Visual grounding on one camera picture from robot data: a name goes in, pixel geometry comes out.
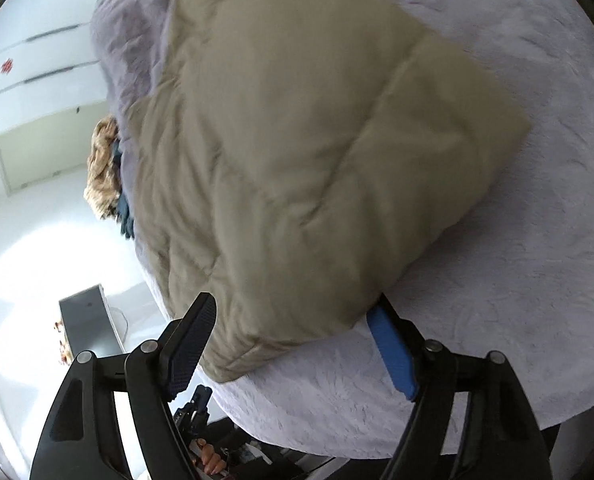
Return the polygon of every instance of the metal screw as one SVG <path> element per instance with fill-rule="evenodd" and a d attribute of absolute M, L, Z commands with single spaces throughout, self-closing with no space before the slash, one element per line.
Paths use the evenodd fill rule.
<path fill-rule="evenodd" d="M 428 339 L 426 340 L 426 350 L 434 353 L 441 352 L 443 350 L 443 345 L 439 343 L 439 341 Z"/>
<path fill-rule="evenodd" d="M 506 356 L 497 350 L 493 350 L 488 354 L 488 358 L 496 365 L 502 365 L 506 362 Z"/>
<path fill-rule="evenodd" d="M 144 354 L 152 354 L 152 352 L 159 348 L 159 343 L 151 339 L 150 341 L 141 343 L 139 348 L 141 348 L 141 351 L 144 352 Z"/>
<path fill-rule="evenodd" d="M 77 356 L 77 362 L 80 364 L 86 364 L 88 361 L 90 361 L 90 359 L 93 358 L 92 352 L 89 352 L 88 350 L 81 352 L 81 354 L 79 354 Z"/>

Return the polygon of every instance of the red sticker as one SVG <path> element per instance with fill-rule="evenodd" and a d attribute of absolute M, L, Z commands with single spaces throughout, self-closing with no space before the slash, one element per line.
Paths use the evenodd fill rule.
<path fill-rule="evenodd" d="M 13 69 L 13 60 L 8 59 L 6 62 L 1 66 L 1 73 L 2 74 L 10 74 L 10 71 Z"/>

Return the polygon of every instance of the white cabinet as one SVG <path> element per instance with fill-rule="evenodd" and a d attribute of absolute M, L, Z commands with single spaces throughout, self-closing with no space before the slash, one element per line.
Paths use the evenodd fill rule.
<path fill-rule="evenodd" d="M 66 108 L 103 101 L 90 41 L 96 0 L 8 0 L 0 10 L 0 134 Z M 3 65 L 12 67 L 2 72 Z"/>

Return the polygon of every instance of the white ceiling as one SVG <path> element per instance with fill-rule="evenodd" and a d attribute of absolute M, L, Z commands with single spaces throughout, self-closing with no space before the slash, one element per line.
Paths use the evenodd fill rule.
<path fill-rule="evenodd" d="M 0 135 L 0 176 L 8 193 L 86 163 L 94 126 L 107 114 L 101 102 L 43 117 Z"/>

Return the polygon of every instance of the plush bedspread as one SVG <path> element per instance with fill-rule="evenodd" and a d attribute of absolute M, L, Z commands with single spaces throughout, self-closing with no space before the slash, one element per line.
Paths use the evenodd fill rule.
<path fill-rule="evenodd" d="M 388 296 L 453 351 L 504 351 L 542 427 L 567 420 L 594 404 L 594 28 L 574 0 L 397 1 L 492 70 L 534 128 L 487 200 Z M 158 81 L 171 2 L 100 0 L 94 17 L 128 198 L 137 158 L 126 112 Z M 331 456 L 389 456 L 411 411 L 363 322 L 210 385 L 260 439 Z M 458 402 L 446 450 L 462 412 Z"/>

